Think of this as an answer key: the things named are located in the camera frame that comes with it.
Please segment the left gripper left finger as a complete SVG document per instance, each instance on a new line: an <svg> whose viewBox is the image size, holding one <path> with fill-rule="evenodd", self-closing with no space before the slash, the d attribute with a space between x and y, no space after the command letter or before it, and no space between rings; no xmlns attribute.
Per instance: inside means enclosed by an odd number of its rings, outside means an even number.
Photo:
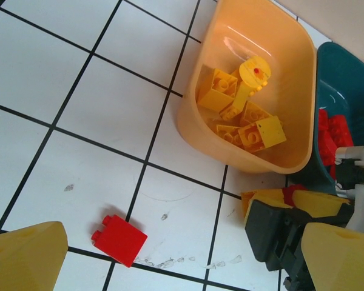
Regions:
<svg viewBox="0 0 364 291"><path fill-rule="evenodd" d="M53 290L67 251L59 221L0 234L0 290Z"/></svg>

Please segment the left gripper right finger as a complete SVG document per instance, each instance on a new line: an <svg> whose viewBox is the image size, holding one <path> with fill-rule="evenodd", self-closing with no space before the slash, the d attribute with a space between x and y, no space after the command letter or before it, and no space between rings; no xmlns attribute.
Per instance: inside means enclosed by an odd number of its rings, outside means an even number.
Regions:
<svg viewBox="0 0 364 291"><path fill-rule="evenodd" d="M302 253L315 290L364 290L364 233L309 223Z"/></svg>

